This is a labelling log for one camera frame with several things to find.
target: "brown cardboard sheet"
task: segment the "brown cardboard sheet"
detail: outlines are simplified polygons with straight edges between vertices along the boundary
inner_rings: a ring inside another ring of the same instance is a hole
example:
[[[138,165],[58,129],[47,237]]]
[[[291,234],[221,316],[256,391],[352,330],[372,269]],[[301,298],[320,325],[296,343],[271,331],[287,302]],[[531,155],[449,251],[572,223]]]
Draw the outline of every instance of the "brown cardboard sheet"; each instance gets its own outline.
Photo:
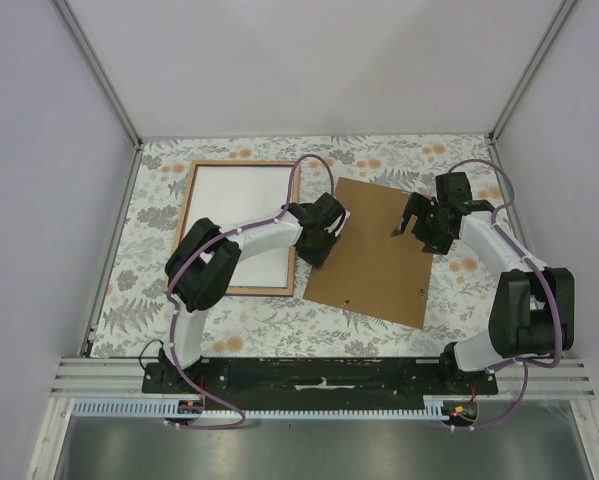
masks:
[[[390,236],[408,201],[401,190],[340,178],[337,199],[350,212],[339,242],[312,269],[304,298],[423,328],[432,255],[409,234]]]

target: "black mounting plate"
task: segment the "black mounting plate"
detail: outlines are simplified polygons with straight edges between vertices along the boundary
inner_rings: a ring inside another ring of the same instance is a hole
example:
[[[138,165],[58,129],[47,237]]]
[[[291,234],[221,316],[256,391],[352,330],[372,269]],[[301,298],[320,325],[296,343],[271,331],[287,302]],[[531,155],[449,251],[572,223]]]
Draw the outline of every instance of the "black mounting plate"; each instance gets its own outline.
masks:
[[[160,357],[146,366],[141,391],[196,393]],[[472,386],[478,395],[498,393],[494,375],[485,372],[444,378],[436,357],[202,358],[186,374],[243,410],[421,409],[424,395],[470,395]],[[319,384],[342,388],[305,388]],[[207,402],[206,409],[225,407]]]

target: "white wall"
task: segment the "white wall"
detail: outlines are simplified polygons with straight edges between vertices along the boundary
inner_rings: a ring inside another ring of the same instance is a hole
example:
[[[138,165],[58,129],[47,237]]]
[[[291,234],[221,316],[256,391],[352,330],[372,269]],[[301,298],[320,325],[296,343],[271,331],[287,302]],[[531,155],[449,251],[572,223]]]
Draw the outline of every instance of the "white wall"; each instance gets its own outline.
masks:
[[[74,355],[132,149],[47,0],[0,0],[0,480]]]
[[[575,275],[575,352],[599,396],[599,0],[584,0],[504,131],[531,242]]]
[[[142,136],[486,132],[559,0],[70,0]]]

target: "wooden frame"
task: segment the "wooden frame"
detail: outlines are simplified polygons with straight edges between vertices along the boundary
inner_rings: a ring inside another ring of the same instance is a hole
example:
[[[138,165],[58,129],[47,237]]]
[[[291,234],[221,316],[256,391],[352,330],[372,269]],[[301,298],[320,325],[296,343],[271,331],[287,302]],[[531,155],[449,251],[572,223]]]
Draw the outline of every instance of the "wooden frame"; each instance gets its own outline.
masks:
[[[247,161],[224,161],[224,160],[196,160],[190,165],[190,172],[188,174],[188,184],[186,186],[186,192],[183,197],[183,204],[181,206],[181,212],[179,213],[179,221],[177,223],[177,230],[175,232],[175,239],[172,245],[172,252],[174,252],[181,242],[186,232],[186,219],[190,210],[190,202],[192,200],[193,191],[195,187],[195,181],[197,179],[197,173],[199,167],[291,167],[295,162],[280,162],[270,160],[247,160]],[[299,168],[295,171],[293,185],[292,185],[292,197],[291,201],[297,202],[299,200]],[[285,199],[280,199],[279,204],[283,204]],[[290,248],[288,256],[288,278],[285,287],[228,287],[226,292],[227,295],[261,295],[261,296],[292,296],[294,293],[294,280],[295,280],[295,264],[296,254],[294,247]]]

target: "floral pattern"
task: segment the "floral pattern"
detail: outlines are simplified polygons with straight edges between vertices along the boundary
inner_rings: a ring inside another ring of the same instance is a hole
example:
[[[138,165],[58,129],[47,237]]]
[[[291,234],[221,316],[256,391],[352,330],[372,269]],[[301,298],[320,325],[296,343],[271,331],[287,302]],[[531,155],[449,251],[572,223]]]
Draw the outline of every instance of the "floral pattern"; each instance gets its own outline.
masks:
[[[335,179],[347,177],[426,194],[434,194],[435,175],[454,163],[489,158],[485,139],[478,135],[152,141],[142,155],[92,356],[137,356],[149,340],[168,332],[173,309],[163,295],[163,268],[193,160],[294,160],[304,153],[325,157]],[[494,205],[502,202],[497,179],[487,166],[467,165],[465,171],[476,197]],[[302,165],[301,201],[314,201],[327,188],[328,175],[319,162]],[[507,222],[505,212],[501,219]],[[447,343],[486,328],[496,290],[496,280],[474,252],[455,242],[448,255],[434,257],[424,328],[418,330],[303,300],[309,274],[310,267],[297,259],[291,298],[224,297],[209,312],[202,353],[438,355]]]

